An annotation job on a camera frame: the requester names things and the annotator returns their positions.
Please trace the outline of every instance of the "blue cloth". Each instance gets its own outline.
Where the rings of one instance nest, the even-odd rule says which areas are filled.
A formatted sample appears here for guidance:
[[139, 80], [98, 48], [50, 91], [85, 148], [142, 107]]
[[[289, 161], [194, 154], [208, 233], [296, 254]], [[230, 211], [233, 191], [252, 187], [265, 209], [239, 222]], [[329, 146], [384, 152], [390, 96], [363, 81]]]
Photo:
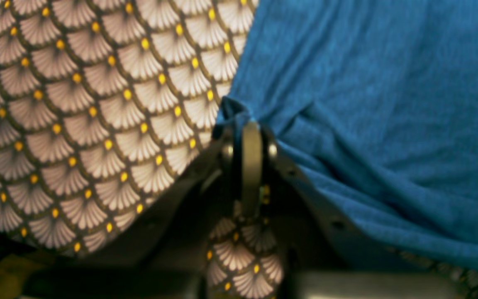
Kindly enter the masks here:
[[478, 0], [261, 0], [229, 96], [370, 236], [478, 270]]

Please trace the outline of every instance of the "blue fabric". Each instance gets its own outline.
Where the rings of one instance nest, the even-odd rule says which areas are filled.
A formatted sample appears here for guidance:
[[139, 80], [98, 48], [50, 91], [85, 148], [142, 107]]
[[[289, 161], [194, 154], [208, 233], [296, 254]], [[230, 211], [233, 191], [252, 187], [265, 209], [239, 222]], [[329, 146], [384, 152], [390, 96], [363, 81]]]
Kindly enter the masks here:
[[261, 0], [230, 97], [370, 236], [478, 270], [478, 0]]

